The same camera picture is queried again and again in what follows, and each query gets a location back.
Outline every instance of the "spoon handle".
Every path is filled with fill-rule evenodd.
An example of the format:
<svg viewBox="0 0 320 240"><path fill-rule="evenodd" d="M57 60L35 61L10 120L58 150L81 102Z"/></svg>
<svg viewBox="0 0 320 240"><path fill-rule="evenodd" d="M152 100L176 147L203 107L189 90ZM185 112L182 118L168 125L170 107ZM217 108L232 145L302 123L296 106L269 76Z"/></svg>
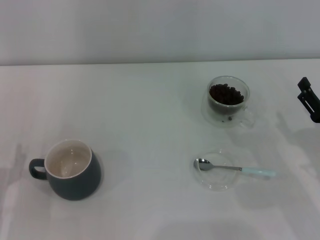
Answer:
<svg viewBox="0 0 320 240"><path fill-rule="evenodd" d="M243 167L241 171L246 174L256 174L256 175L267 176L267 177L276 176L276 172L273 170L266 170L266 169L256 168L256 167Z"/></svg>

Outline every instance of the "clear glass saucer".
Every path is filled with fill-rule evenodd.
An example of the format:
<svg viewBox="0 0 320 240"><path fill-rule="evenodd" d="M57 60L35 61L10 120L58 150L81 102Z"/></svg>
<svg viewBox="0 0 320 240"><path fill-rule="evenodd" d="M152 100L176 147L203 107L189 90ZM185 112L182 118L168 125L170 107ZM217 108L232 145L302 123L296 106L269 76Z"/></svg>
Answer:
<svg viewBox="0 0 320 240"><path fill-rule="evenodd" d="M204 154L199 154L197 159L206 159L216 166L238 166L237 156L223 148L218 148L212 152ZM235 184L239 174L239 171L223 168L213 168L211 170L203 171L200 170L198 161L192 164L194 164L193 169L195 171L197 180L202 185L213 191L225 191L231 188Z"/></svg>

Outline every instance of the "glass cup handle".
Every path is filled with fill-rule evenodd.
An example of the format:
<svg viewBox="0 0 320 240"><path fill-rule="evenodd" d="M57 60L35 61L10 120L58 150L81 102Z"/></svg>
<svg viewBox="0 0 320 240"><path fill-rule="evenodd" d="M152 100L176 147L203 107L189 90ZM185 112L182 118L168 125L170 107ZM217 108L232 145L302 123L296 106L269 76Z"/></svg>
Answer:
<svg viewBox="0 0 320 240"><path fill-rule="evenodd" d="M254 114L248 110L248 107L245 107L242 111L242 118L240 120L240 124L242 127L251 129L255 124L255 116Z"/></svg>

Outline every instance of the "glass cup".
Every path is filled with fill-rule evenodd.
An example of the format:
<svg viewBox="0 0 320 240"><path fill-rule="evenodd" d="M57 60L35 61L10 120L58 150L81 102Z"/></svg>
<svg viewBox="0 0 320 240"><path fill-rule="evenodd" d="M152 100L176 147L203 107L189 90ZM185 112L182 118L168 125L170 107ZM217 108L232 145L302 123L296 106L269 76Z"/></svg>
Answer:
<svg viewBox="0 0 320 240"><path fill-rule="evenodd" d="M234 87L244 96L243 102L236 105L222 104L213 99L210 95L210 88L218 84L228 84L228 87ZM207 99L210 109L214 112L215 120L226 125L241 124L244 127L252 128L255 119L253 114L247 108L247 102L250 97L250 90L247 84L234 76L218 76L214 78L207 86Z"/></svg>

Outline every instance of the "metal spoon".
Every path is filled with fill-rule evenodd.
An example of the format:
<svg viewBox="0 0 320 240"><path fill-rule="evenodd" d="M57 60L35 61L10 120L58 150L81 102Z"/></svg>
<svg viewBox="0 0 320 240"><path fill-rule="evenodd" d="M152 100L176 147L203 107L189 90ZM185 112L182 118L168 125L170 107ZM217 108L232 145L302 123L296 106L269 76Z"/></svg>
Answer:
<svg viewBox="0 0 320 240"><path fill-rule="evenodd" d="M201 171L209 171L214 168L220 168L220 169L241 171L246 174L256 174L256 175L268 176L268 177L276 176L276 172L273 170L266 170L266 169L256 168L256 167L216 166L203 158L197 158L196 160L194 160L193 166L195 168L198 168L199 166L199 169Z"/></svg>

